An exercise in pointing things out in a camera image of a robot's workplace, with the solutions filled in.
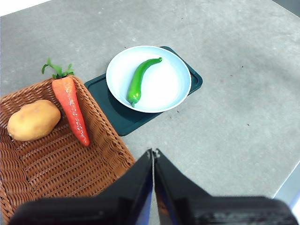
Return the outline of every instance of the white bowl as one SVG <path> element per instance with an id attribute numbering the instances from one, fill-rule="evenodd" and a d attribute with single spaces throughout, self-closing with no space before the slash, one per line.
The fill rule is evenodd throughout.
<path id="1" fill-rule="evenodd" d="M 141 99 L 132 107 L 126 99 L 136 68 L 144 61 L 162 57 L 144 73 Z M 155 46 L 136 46 L 117 54 L 106 71 L 107 86 L 123 105 L 144 113 L 159 113 L 178 106 L 191 88 L 186 64 L 172 52 Z"/>

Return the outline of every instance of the green carrot top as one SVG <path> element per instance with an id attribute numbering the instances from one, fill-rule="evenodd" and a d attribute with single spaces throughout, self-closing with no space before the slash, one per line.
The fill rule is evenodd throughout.
<path id="1" fill-rule="evenodd" d="M 52 68 L 56 71 L 57 74 L 53 74 L 53 75 L 52 75 L 52 77 L 53 77 L 54 79 L 61 79 L 61 78 L 65 77 L 65 76 L 67 76 L 68 74 L 74 75 L 74 70 L 71 69 L 72 64 L 69 64 L 69 66 L 67 67 L 67 70 L 66 70 L 65 72 L 62 72 L 62 68 L 61 68 L 60 66 L 53 65 L 53 64 L 51 63 L 50 58 L 48 58 L 48 59 L 47 59 L 47 64 L 45 64 L 45 65 L 43 66 L 43 68 L 42 68 L 42 74 L 44 74 L 45 68 L 46 68 L 47 66 L 52 67 Z"/>

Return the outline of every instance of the woven basket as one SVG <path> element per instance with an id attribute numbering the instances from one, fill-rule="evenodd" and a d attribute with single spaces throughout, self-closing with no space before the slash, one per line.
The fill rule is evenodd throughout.
<path id="1" fill-rule="evenodd" d="M 0 198 L 6 223 L 16 208 L 41 197 L 97 195 L 133 163 L 129 150 L 84 84 L 72 76 L 90 137 L 84 147 L 73 135 L 51 88 L 53 79 L 4 96 L 0 101 Z M 54 130 L 41 139 L 11 140 L 10 116 L 24 104 L 39 99 L 53 102 L 61 111 Z"/>

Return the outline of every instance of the gray countertop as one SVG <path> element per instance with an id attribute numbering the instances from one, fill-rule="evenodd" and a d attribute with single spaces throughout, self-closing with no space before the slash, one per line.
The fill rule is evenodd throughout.
<path id="1" fill-rule="evenodd" d="M 122 139 L 212 195 L 272 197 L 300 159 L 300 18 L 271 0 L 52 0 L 0 22 L 2 96 L 51 76 L 47 57 L 86 82 L 125 48 L 175 50 L 202 87 Z"/>

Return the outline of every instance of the green chili pepper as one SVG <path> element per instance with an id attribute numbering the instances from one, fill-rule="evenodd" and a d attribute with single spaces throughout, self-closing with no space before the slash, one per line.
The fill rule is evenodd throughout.
<path id="1" fill-rule="evenodd" d="M 161 62 L 163 59 L 159 57 L 158 59 L 150 59 L 145 62 L 142 62 L 135 70 L 133 78 L 131 80 L 128 92 L 127 100 L 131 103 L 132 107 L 140 100 L 141 98 L 141 86 L 143 75 L 146 70 L 153 64 Z"/>

